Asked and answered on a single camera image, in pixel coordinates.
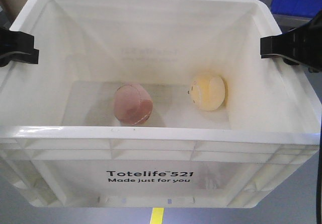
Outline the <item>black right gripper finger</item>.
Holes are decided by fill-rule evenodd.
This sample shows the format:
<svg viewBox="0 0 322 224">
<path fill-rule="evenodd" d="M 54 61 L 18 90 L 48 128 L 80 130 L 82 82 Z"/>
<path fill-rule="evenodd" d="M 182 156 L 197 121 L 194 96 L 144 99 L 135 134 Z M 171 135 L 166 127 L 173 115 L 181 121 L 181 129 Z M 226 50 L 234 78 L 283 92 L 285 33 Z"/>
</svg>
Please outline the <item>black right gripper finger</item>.
<svg viewBox="0 0 322 224">
<path fill-rule="evenodd" d="M 280 57 L 288 65 L 321 65 L 321 20 L 260 39 L 261 58 Z"/>
</svg>

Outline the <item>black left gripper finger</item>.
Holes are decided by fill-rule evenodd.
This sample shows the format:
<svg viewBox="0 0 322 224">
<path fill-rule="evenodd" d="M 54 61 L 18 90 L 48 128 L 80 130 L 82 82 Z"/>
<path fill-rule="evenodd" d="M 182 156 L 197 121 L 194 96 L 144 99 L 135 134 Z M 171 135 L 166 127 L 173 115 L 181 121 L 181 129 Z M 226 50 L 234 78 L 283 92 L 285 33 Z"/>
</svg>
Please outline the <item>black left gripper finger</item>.
<svg viewBox="0 0 322 224">
<path fill-rule="evenodd" d="M 1 27 L 1 66 L 7 66 L 12 60 L 38 64 L 39 50 L 34 48 L 34 43 L 33 35 Z"/>
</svg>

